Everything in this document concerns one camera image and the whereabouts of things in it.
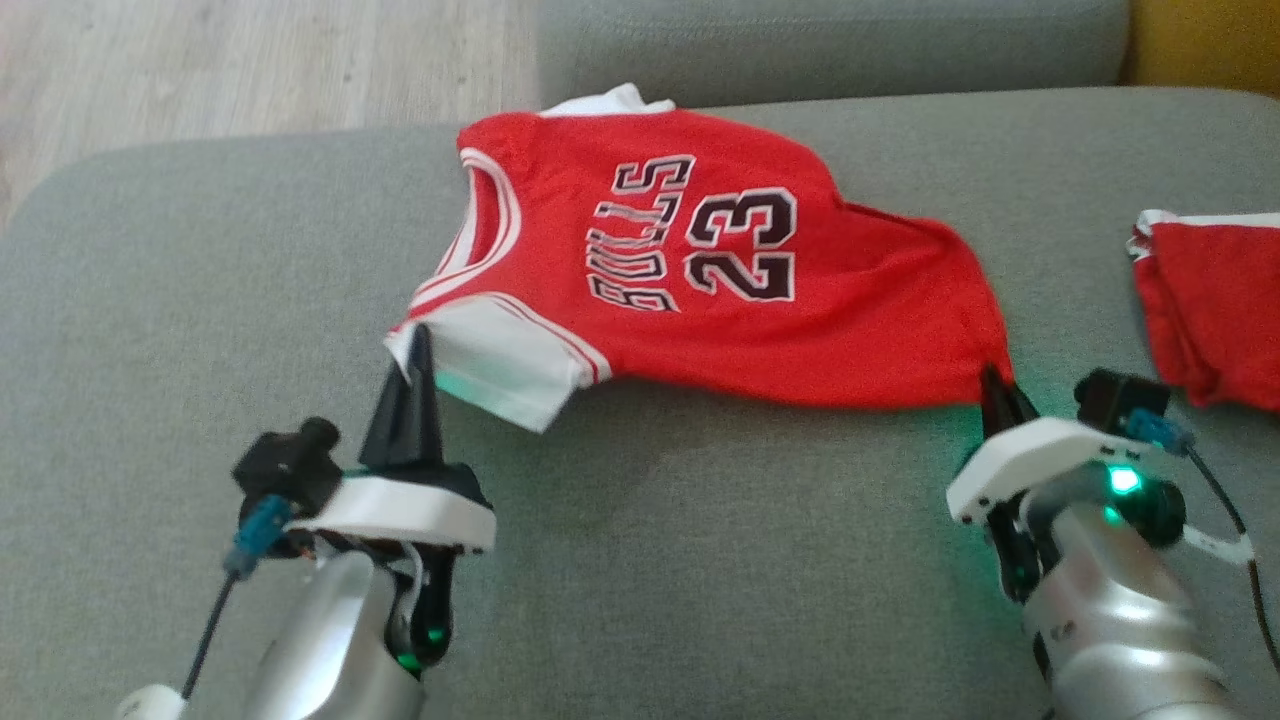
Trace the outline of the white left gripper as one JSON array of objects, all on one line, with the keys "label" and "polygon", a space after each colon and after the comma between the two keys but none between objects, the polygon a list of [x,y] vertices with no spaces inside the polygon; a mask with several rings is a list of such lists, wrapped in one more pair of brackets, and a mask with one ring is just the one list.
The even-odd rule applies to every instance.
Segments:
[{"label": "white left gripper", "polygon": [[[444,461],[433,341],[425,324],[413,327],[410,350],[410,379],[397,364],[388,369],[358,454],[365,468],[436,468]],[[465,465],[347,477],[324,510],[300,528],[370,553],[375,568],[392,574],[383,635],[407,670],[439,664],[451,647],[457,560],[497,546],[497,515]]]}]

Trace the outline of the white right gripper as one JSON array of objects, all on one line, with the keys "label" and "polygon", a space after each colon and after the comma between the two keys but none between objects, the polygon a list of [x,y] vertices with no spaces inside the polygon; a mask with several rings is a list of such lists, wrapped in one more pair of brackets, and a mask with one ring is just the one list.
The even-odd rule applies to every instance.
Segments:
[{"label": "white right gripper", "polygon": [[1106,505],[1108,469],[1135,469],[1147,446],[1076,420],[1039,418],[1021,387],[1009,384],[995,364],[980,373],[980,415],[988,439],[945,498],[955,521],[987,533],[1004,593],[1025,603],[1046,573],[1038,543],[1053,519],[1071,503]]}]

